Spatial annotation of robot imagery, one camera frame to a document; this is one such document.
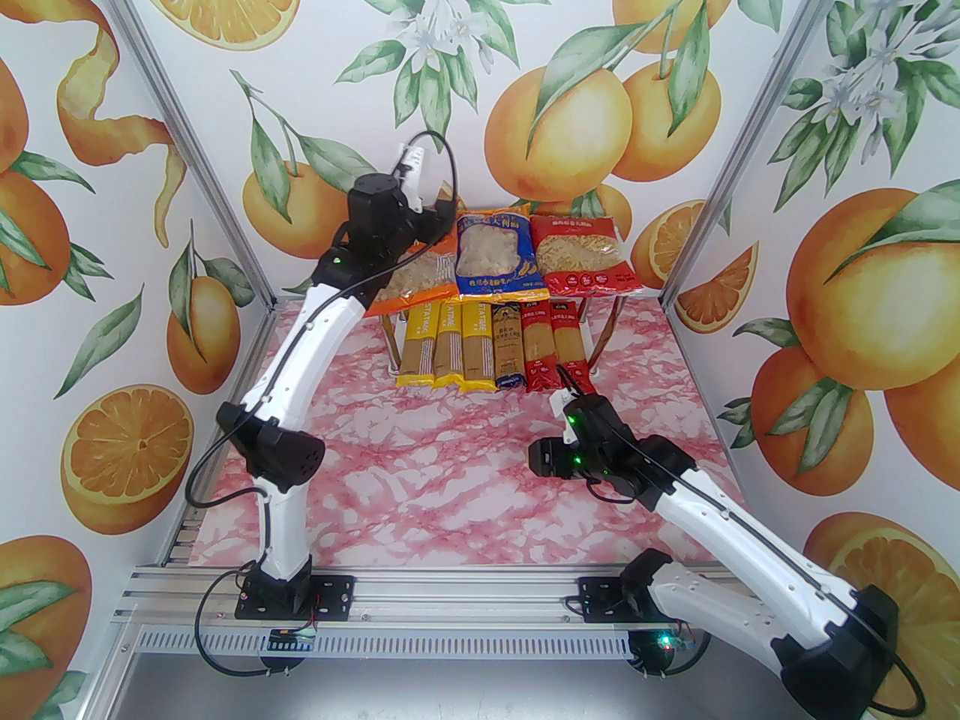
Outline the blue orecchiette pasta bag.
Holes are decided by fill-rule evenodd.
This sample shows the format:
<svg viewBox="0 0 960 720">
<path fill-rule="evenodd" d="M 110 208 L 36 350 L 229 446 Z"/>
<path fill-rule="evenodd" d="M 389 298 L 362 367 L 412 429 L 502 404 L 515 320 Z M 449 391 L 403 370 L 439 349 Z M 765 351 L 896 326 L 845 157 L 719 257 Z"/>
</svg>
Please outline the blue orecchiette pasta bag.
<svg viewBox="0 0 960 720">
<path fill-rule="evenodd" d="M 460 302 L 519 303 L 548 297 L 527 207 L 464 211 L 455 229 L 454 278 Z"/>
</svg>

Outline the orange Pastatime pasta bag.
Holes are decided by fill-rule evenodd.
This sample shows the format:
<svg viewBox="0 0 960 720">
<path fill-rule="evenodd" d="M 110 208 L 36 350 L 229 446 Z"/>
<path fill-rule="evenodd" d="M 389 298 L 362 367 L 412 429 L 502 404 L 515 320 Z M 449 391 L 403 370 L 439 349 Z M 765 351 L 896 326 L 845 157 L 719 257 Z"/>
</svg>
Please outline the orange Pastatime pasta bag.
<svg viewBox="0 0 960 720">
<path fill-rule="evenodd" d="M 450 230 L 418 259 L 394 272 L 374 299 L 367 318 L 394 315 L 422 303 L 448 301 L 459 295 L 455 275 L 458 244 Z"/>
</svg>

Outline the red spaghetti pack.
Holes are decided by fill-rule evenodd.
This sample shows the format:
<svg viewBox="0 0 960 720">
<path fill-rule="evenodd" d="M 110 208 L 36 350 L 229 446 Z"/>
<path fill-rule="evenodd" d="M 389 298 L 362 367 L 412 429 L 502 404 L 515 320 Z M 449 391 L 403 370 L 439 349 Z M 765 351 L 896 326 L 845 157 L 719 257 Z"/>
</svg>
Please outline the red spaghetti pack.
<svg viewBox="0 0 960 720">
<path fill-rule="evenodd" d="M 562 388 L 549 301 L 519 305 L 526 390 L 552 392 Z"/>
<path fill-rule="evenodd" d="M 563 366 L 584 394 L 594 393 L 596 388 L 590 379 L 576 303 L 565 299 L 552 299 L 550 316 L 558 364 Z"/>
</svg>

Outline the dark blue spaghetti pack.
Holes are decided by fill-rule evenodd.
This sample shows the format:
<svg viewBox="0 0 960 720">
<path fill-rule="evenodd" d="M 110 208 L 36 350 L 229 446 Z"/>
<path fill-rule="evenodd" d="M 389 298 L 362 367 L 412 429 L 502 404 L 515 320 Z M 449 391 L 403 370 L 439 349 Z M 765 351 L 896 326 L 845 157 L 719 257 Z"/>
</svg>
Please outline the dark blue spaghetti pack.
<svg viewBox="0 0 960 720">
<path fill-rule="evenodd" d="M 491 306 L 494 383 L 498 392 L 526 387 L 524 340 L 518 303 Z"/>
</svg>

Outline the yellow Pastatime spaghetti pack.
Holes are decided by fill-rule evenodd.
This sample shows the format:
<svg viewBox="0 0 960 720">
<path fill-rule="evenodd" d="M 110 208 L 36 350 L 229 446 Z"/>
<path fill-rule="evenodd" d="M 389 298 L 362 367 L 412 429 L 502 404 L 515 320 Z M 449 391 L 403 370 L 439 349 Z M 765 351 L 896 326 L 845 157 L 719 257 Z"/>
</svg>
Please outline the yellow Pastatime spaghetti pack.
<svg viewBox="0 0 960 720">
<path fill-rule="evenodd" d="M 462 315 L 463 390 L 495 392 L 493 309 L 486 302 L 465 302 Z"/>
<path fill-rule="evenodd" d="M 443 302 L 439 306 L 439 322 L 434 347 L 435 389 L 463 386 L 465 361 L 463 353 L 462 307 L 460 303 Z"/>
<path fill-rule="evenodd" d="M 442 305 L 436 301 L 412 306 L 406 319 L 398 387 L 432 386 L 434 357 Z"/>
</svg>

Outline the red fusilli pasta bag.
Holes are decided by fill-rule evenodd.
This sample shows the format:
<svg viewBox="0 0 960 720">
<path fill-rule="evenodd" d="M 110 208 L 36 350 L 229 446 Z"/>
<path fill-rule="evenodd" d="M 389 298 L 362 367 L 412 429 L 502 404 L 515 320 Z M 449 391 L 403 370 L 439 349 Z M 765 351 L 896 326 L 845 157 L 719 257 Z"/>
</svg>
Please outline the red fusilli pasta bag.
<svg viewBox="0 0 960 720">
<path fill-rule="evenodd" d="M 539 274 L 552 297 L 617 297 L 644 288 L 622 253 L 613 219 L 535 214 L 530 227 Z"/>
</svg>

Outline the white two-tier chrome-leg shelf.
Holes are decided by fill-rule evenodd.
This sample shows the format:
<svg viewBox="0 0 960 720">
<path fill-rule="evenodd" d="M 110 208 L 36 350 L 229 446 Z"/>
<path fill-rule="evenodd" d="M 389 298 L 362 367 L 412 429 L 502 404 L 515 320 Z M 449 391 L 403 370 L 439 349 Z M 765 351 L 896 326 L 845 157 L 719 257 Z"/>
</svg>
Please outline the white two-tier chrome-leg shelf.
<svg viewBox="0 0 960 720">
<path fill-rule="evenodd" d="M 626 299 L 630 295 L 618 295 L 617 297 L 600 297 L 600 298 L 611 298 L 613 299 L 615 308 L 620 308 L 620 306 L 624 302 L 624 299 Z M 580 333 L 582 333 L 583 342 L 585 343 L 585 351 L 586 351 L 587 340 L 585 336 L 585 326 L 583 325 L 582 322 L 584 319 L 584 312 L 587 306 L 587 302 L 589 301 L 589 299 L 592 299 L 592 298 L 597 298 L 597 297 L 583 297 L 583 298 L 552 297 L 552 295 L 550 295 L 548 292 L 548 296 L 546 298 L 539 299 L 538 301 L 551 302 L 559 299 L 560 301 L 570 301 L 570 302 L 576 303 L 578 318 L 580 321 Z M 460 301 L 458 295 L 456 298 L 453 298 L 453 299 L 446 299 L 446 301 L 436 301 L 436 302 L 439 302 L 439 303 L 454 302 L 454 303 L 460 303 L 460 305 L 465 303 Z M 406 320 L 407 320 L 410 309 L 404 310 L 394 315 L 383 315 L 383 316 L 373 317 L 374 319 L 377 319 L 381 323 L 381 327 L 382 327 L 382 330 L 386 339 L 387 347 L 388 347 L 388 363 L 390 363 L 391 373 L 394 374 L 395 379 L 397 379 L 399 363 L 401 363 L 401 351 L 404 348 Z M 599 356 L 600 351 L 601 351 L 600 346 L 597 346 L 592 352 L 586 351 L 586 360 L 587 360 L 587 366 L 589 366 L 589 371 L 593 367 L 594 363 L 596 363 L 596 358 L 597 356 Z M 574 384 L 574 380 L 570 377 L 568 373 L 566 373 L 565 369 L 563 369 L 563 366 L 561 364 L 556 364 L 556 369 L 559 371 L 559 377 L 561 377 L 562 387 L 566 385 L 576 386 Z M 456 389 L 458 389 L 463 393 L 471 392 L 471 391 L 464 391 L 463 386 L 461 387 L 453 386 L 453 387 L 455 387 Z"/>
</svg>

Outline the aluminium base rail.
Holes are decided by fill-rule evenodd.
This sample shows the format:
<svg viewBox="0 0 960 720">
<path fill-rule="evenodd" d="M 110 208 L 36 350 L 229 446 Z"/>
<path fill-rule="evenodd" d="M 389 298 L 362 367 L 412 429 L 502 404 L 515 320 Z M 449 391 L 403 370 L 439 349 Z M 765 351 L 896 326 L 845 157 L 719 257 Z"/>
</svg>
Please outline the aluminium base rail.
<svg viewBox="0 0 960 720">
<path fill-rule="evenodd" d="M 349 617 L 321 630 L 582 629 L 566 607 L 579 578 L 616 577 L 620 565 L 462 565 L 343 567 L 355 579 Z M 215 566 L 136 567 L 111 620 L 186 626 L 202 608 L 205 627 L 254 627 L 237 620 L 240 590 Z"/>
</svg>

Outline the aluminium frame post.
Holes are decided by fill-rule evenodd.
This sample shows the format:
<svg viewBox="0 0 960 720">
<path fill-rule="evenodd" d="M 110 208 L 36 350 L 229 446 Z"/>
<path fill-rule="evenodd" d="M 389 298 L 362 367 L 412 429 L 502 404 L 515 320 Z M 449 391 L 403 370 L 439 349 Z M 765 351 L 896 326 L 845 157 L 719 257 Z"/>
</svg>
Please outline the aluminium frame post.
<svg viewBox="0 0 960 720">
<path fill-rule="evenodd" d="M 188 118 L 177 89 L 161 61 L 161 55 L 135 10 L 133 0 L 105 0 L 105 3 L 107 13 L 116 21 L 121 35 L 133 48 L 141 75 L 162 113 L 172 139 L 188 165 L 188 170 L 196 179 L 207 206 L 225 233 L 229 246 L 235 251 L 241 268 L 250 278 L 256 297 L 268 312 L 274 311 L 277 297 L 273 287 L 238 223 L 225 189 Z"/>
<path fill-rule="evenodd" d="M 706 195 L 702 213 L 694 223 L 691 234 L 659 293 L 658 302 L 664 311 L 673 310 L 683 284 L 705 253 L 705 247 L 710 243 L 713 233 L 722 230 L 725 236 L 730 236 L 733 232 L 731 226 L 738 182 L 750 165 L 759 142 L 764 138 L 779 103 L 785 96 L 790 77 L 806 50 L 810 33 L 818 21 L 825 17 L 831 1 L 796 0 L 795 7 L 789 14 L 788 24 L 779 35 L 777 49 L 770 53 L 766 61 L 766 73 L 758 80 L 750 109 L 743 116 L 740 129 L 727 149 L 727 157 Z"/>
</svg>

